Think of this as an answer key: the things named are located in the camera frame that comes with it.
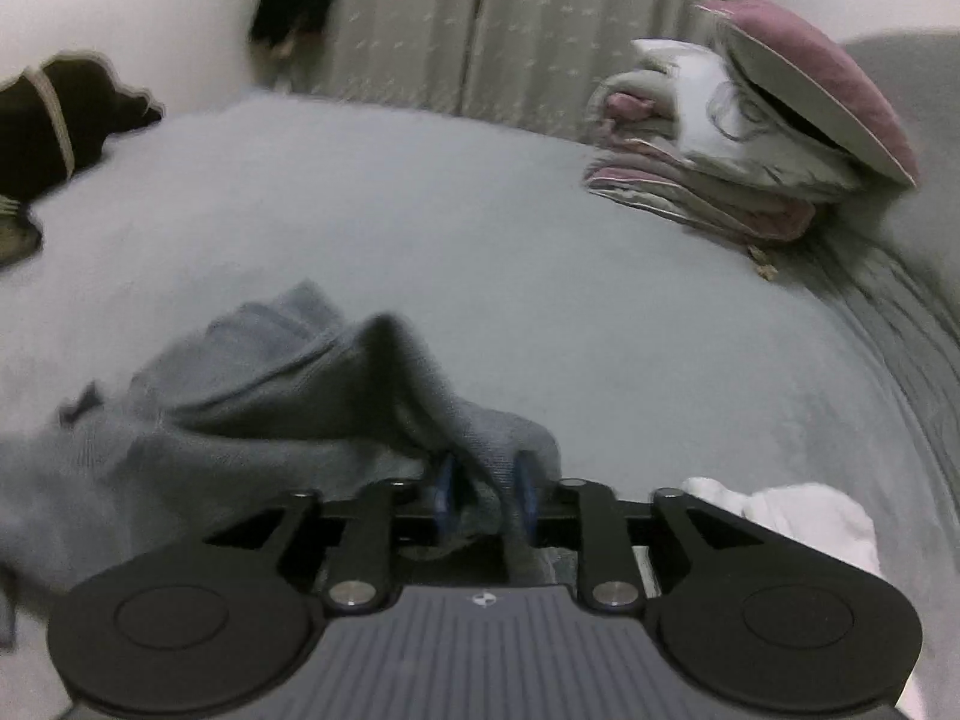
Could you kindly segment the grey bed sheet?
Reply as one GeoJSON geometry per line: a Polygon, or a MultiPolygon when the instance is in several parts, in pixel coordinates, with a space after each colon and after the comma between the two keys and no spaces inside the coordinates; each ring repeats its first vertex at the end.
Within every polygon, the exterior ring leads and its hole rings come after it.
{"type": "Polygon", "coordinates": [[[172,343],[313,283],[415,328],[454,390],[545,427],[558,476],[820,483],[874,521],[923,621],[929,717],[958,712],[958,504],[903,388],[811,252],[742,245],[586,192],[583,145],[441,115],[256,94],[119,138],[39,205],[2,280],[2,437],[172,343]]]}

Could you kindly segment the pink grey pillow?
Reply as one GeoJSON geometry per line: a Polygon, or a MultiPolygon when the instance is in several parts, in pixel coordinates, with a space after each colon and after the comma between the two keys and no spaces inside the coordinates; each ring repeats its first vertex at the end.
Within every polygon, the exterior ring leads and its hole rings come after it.
{"type": "Polygon", "coordinates": [[[752,85],[877,174],[918,184],[916,156],[889,99],[825,32],[770,0],[704,0],[698,8],[752,85]]]}

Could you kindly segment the grey ribbed blanket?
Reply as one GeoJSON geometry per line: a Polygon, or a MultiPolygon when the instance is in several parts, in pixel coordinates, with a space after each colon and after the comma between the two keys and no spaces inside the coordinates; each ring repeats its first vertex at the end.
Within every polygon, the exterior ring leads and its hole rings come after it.
{"type": "Polygon", "coordinates": [[[958,36],[902,32],[848,46],[900,112],[919,185],[844,202],[811,252],[877,341],[958,504],[958,36]]]}

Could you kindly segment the folded pink grey quilt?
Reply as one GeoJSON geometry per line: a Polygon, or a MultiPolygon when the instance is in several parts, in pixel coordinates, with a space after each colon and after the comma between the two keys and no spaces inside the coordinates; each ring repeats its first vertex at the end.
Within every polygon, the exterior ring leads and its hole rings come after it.
{"type": "Polygon", "coordinates": [[[631,47],[636,67],[605,78],[587,103],[589,192],[778,245],[864,187],[861,164],[789,127],[714,50],[649,37],[631,47]]]}

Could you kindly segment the white cloth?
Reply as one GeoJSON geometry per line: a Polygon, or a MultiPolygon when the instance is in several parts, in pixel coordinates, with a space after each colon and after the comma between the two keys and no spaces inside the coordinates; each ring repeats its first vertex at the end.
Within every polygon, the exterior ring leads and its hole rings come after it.
{"type": "Polygon", "coordinates": [[[713,478],[688,478],[682,489],[861,571],[882,575],[874,521],[861,504],[827,484],[791,484],[745,494],[713,478]]]}

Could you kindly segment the grey patterned curtain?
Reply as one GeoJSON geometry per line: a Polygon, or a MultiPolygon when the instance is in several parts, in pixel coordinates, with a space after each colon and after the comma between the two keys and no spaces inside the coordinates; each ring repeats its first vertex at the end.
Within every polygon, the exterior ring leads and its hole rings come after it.
{"type": "Polygon", "coordinates": [[[286,89],[434,110],[576,140],[636,37],[697,43],[703,0],[335,0],[286,89]]]}

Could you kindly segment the dark brown striped garment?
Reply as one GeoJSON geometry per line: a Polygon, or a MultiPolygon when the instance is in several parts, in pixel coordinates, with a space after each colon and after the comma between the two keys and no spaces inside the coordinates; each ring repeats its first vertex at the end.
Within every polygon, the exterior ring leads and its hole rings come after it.
{"type": "Polygon", "coordinates": [[[146,89],[119,82],[94,52],[62,52],[2,86],[2,193],[39,199],[101,159],[107,138],[159,122],[146,89]]]}

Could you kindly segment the grey knit sweater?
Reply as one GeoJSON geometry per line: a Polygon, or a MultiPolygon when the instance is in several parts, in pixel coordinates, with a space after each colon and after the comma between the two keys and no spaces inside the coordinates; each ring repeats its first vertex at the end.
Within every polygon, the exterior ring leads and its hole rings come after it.
{"type": "Polygon", "coordinates": [[[462,398],[404,317],[348,322],[301,283],[172,343],[122,390],[88,388],[43,426],[3,434],[2,587],[66,592],[285,491],[433,486],[448,455],[451,546],[502,533],[509,577],[548,582],[514,497],[521,450],[542,486],[558,478],[547,429],[462,398]]]}

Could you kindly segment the olive black garment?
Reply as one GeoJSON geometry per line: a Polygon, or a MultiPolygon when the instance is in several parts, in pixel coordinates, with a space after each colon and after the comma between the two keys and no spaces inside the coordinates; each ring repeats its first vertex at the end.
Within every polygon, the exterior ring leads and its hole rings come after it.
{"type": "Polygon", "coordinates": [[[43,247],[43,231],[29,208],[18,200],[0,199],[0,268],[10,268],[36,255],[43,247]]]}

